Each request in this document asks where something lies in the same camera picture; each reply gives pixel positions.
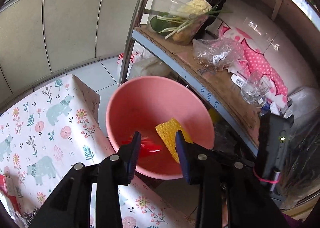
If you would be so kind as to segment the floral bear tablecloth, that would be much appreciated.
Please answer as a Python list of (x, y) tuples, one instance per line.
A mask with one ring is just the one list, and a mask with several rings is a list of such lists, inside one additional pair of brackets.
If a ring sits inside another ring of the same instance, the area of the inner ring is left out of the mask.
[[(28, 227), (78, 162), (100, 163), (115, 154), (98, 124), (100, 96), (79, 78), (65, 76), (31, 93), (1, 114), (1, 179), (15, 196), (19, 227)], [(118, 186), (123, 227), (194, 227), (138, 177)]]

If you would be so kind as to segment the crumpled clear plastic bag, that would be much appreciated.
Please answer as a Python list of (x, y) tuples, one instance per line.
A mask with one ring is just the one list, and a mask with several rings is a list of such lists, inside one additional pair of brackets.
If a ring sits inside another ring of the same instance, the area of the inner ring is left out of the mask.
[(244, 48), (238, 41), (222, 37), (215, 40), (193, 39), (192, 44), (193, 57), (203, 67), (223, 71), (235, 66), (239, 72), (248, 68)]

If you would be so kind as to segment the white bag on floor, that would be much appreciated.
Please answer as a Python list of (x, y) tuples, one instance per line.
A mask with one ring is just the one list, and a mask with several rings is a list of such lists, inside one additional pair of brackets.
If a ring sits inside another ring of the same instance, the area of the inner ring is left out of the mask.
[(167, 77), (171, 68), (146, 48), (135, 42), (127, 71), (127, 80), (142, 76)]

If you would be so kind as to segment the pink polka dot cloth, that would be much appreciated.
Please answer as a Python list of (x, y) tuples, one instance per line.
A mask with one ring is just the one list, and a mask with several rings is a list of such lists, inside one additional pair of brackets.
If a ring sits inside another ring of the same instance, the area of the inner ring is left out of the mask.
[(269, 102), (274, 102), (278, 108), (284, 109), (287, 105), (288, 88), (282, 78), (271, 66), (263, 55), (253, 38), (238, 27), (230, 27), (223, 23), (219, 29), (219, 37), (230, 38), (239, 42), (243, 49), (239, 64), (242, 67), (242, 75), (248, 78), (253, 72), (258, 71), (261, 76), (268, 78), (270, 90), (266, 94)]

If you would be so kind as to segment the pink plastic basin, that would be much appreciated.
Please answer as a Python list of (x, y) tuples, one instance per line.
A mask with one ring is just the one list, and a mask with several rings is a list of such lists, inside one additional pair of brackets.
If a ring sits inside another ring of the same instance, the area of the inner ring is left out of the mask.
[(182, 178), (174, 160), (156, 132), (156, 126), (176, 119), (191, 140), (207, 149), (214, 146), (214, 126), (202, 101), (182, 84), (157, 76), (138, 77), (116, 89), (106, 109), (108, 138), (115, 151), (128, 144), (135, 132), (161, 147), (139, 155), (137, 172), (160, 180)]

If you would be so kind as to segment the grey kitchen cabinet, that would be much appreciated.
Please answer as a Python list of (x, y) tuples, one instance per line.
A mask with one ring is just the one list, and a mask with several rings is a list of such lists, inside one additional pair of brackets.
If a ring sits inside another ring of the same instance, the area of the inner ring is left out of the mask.
[(123, 52), (138, 0), (6, 0), (1, 104), (67, 70)]

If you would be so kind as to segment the clear container with vegetables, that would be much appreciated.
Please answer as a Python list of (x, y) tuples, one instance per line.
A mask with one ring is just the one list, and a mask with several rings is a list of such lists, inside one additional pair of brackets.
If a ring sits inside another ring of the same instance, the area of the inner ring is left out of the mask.
[(168, 41), (189, 45), (208, 17), (225, 12), (223, 8), (209, 10), (210, 8), (205, 0), (191, 0), (187, 3), (178, 0), (152, 0), (148, 30)]

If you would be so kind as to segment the black device with green light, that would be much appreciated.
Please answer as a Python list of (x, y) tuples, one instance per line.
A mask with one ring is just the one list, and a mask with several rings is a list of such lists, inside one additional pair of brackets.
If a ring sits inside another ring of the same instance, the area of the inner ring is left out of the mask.
[(275, 173), (283, 169), (294, 120), (293, 115), (283, 118), (270, 112), (261, 116), (254, 172), (264, 182), (272, 182)]

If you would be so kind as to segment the clear drinking glass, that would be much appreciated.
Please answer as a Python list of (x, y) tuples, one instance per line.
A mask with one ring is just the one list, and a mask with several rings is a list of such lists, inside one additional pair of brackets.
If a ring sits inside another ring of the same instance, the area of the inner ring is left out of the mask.
[(262, 108), (266, 102), (266, 94), (270, 90), (267, 76), (259, 71), (254, 71), (241, 87), (240, 95), (248, 103)]

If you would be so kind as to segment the yellow honeycomb sponge wrapper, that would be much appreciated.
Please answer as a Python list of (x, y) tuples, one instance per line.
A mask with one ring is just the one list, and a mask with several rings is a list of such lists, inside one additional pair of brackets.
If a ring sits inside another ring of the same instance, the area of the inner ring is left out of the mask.
[(179, 130), (181, 130), (183, 137), (187, 143), (193, 143), (190, 135), (175, 118), (171, 118), (169, 121), (156, 126), (157, 134), (166, 145), (168, 151), (171, 153), (171, 156), (177, 163), (180, 163), (180, 161), (178, 158), (178, 153), (176, 152), (175, 137), (176, 132), (178, 132)]

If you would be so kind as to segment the cardboard-covered shelf board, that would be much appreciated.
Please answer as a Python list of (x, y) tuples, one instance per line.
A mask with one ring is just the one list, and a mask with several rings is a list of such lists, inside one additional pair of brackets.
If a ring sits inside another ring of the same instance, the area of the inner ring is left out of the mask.
[(255, 106), (240, 95), (226, 71), (202, 67), (193, 57), (193, 46), (166, 41), (146, 26), (136, 27), (132, 38), (175, 71), (205, 99), (236, 131), (254, 156), (258, 153), (260, 119)]

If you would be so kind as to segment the steel shelf pole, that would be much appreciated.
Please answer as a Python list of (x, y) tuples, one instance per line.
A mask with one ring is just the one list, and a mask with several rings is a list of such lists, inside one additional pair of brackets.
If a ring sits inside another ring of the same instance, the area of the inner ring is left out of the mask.
[(126, 38), (126, 44), (123, 54), (123, 61), (121, 64), (120, 76), (118, 86), (121, 86), (127, 81), (127, 71), (131, 60), (131, 54), (134, 46), (134, 39), (132, 38), (133, 31), (140, 26), (140, 21), (144, 14), (144, 9), (148, 0), (137, 0), (135, 10), (132, 15), (131, 24)]

